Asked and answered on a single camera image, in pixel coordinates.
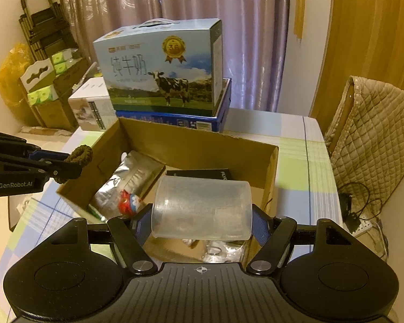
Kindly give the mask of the red Doraemon toy figure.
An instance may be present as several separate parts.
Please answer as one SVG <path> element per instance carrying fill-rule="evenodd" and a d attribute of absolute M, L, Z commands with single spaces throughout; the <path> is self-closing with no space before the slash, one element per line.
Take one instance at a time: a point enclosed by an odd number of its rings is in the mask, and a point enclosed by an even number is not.
<path fill-rule="evenodd" d="M 132 217 L 145 207 L 145 202 L 135 194 L 129 193 L 126 190 L 120 192 L 118 209 L 120 214 Z"/>

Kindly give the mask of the yellow plastic bag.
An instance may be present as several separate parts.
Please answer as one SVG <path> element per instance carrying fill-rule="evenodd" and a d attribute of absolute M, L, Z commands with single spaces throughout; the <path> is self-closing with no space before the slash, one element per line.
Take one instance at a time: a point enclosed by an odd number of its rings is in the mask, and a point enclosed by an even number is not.
<path fill-rule="evenodd" d="M 13 116 L 23 126 L 39 124 L 27 103 L 27 92 L 20 77 L 33 64 L 30 48 L 21 42 L 9 51 L 0 67 L 0 95 Z"/>

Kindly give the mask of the silver green foil pouch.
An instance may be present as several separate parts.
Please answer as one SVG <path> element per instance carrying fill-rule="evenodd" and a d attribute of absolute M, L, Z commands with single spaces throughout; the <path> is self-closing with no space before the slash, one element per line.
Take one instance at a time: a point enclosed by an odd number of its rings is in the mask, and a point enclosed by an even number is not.
<path fill-rule="evenodd" d="M 162 163 L 140 152 L 122 154 L 120 165 L 96 192 L 88 210 L 102 221 L 123 215 L 118 209 L 120 192 L 126 190 L 143 199 L 164 169 Z"/>

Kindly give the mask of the brown hair scrunchie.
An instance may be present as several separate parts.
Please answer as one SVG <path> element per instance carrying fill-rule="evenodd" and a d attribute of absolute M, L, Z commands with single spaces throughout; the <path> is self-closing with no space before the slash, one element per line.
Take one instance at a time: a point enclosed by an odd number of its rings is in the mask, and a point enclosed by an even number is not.
<path fill-rule="evenodd" d="M 54 170 L 54 181 L 58 184 L 65 184 L 72 179 L 78 179 L 82 170 L 92 161 L 93 151 L 88 145 L 81 145 L 67 156 L 66 159 L 60 161 L 58 169 Z"/>

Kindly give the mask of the black folding cart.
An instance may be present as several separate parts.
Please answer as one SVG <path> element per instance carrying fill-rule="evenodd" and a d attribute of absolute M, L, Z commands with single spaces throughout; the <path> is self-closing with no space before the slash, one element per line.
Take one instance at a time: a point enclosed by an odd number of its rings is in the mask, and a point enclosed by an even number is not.
<path fill-rule="evenodd" d="M 79 47 L 59 3 L 47 0 L 48 8 L 31 14 L 27 0 L 20 2 L 23 14 L 19 24 L 34 61 L 43 61 L 59 51 Z"/>

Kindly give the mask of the large open cardboard box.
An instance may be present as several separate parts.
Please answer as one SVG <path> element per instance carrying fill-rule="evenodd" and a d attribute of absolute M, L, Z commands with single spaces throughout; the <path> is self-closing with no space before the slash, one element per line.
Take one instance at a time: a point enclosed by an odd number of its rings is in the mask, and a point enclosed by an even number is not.
<path fill-rule="evenodd" d="M 97 191 L 119 166 L 124 152 L 136 151 L 162 163 L 160 176 L 185 179 L 226 179 L 246 181 L 252 202 L 262 210 L 274 196 L 279 147 L 229 135 L 166 124 L 119 119 L 92 146 L 93 158 L 78 179 L 62 184 L 57 193 L 87 222 L 99 223 L 88 206 Z M 151 255 L 166 262 L 197 262 L 202 246 L 184 247 L 182 241 L 153 238 L 150 226 L 122 220 L 112 233 L 112 250 L 123 259 L 148 259 Z"/>

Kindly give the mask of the white appliance box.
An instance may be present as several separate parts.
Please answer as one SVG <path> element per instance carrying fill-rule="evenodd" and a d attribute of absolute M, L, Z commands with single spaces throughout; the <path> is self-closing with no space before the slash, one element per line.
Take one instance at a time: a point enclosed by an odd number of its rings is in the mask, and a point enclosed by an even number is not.
<path fill-rule="evenodd" d="M 69 97 L 68 103 L 84 131 L 106 131 L 117 119 L 102 77 L 88 79 Z"/>

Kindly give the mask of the milk carton gift box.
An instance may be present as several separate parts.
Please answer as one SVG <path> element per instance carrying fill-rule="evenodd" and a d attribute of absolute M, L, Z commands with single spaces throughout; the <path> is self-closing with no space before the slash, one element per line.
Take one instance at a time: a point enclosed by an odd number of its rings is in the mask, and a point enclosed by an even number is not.
<path fill-rule="evenodd" d="M 93 42 L 117 111 L 213 116 L 222 96 L 222 21 L 148 20 Z"/>

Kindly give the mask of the cardboard box with tissues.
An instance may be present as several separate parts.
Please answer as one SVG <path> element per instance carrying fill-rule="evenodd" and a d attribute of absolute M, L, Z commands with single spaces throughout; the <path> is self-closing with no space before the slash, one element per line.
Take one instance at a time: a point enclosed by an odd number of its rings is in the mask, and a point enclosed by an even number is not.
<path fill-rule="evenodd" d="M 40 118 L 41 126 L 74 131 L 78 123 L 68 99 L 73 86 L 89 69 L 89 62 L 79 58 L 63 65 L 64 72 L 57 74 L 58 65 L 53 65 L 49 59 L 36 61 L 27 67 L 20 81 L 29 107 Z"/>

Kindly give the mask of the wooden door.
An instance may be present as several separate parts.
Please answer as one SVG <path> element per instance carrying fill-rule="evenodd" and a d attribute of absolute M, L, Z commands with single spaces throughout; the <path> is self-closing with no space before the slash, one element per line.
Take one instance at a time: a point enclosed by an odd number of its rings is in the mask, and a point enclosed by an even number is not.
<path fill-rule="evenodd" d="M 311 117 L 326 131 L 351 75 L 404 90 L 404 0 L 332 0 Z"/>

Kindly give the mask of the translucent plastic cup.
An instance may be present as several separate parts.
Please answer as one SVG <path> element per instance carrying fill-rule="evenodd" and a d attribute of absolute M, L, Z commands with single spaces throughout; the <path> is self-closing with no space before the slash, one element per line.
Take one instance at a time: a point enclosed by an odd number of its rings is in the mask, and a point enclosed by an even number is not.
<path fill-rule="evenodd" d="M 248 182 L 163 176 L 151 216 L 156 238 L 246 241 L 252 235 Z"/>

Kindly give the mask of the black shaver box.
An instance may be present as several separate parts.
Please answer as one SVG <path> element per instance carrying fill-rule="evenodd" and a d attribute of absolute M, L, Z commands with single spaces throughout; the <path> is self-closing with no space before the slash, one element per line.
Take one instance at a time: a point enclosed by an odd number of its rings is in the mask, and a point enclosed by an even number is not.
<path fill-rule="evenodd" d="M 228 168 L 221 169 L 189 169 L 189 170 L 167 170 L 167 176 L 190 177 L 201 179 L 222 179 L 233 180 Z"/>

